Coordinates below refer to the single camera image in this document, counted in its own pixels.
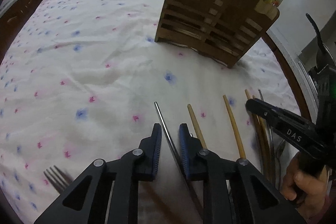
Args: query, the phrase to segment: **pink flower print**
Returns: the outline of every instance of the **pink flower print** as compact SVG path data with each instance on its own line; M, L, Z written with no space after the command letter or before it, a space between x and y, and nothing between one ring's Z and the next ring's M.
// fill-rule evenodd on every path
M71 157L69 151L64 152L64 157L66 157L67 159Z
M135 122L137 122L137 120L139 120L139 116L138 116L138 115L134 115L132 118L133 118L133 120L134 120Z

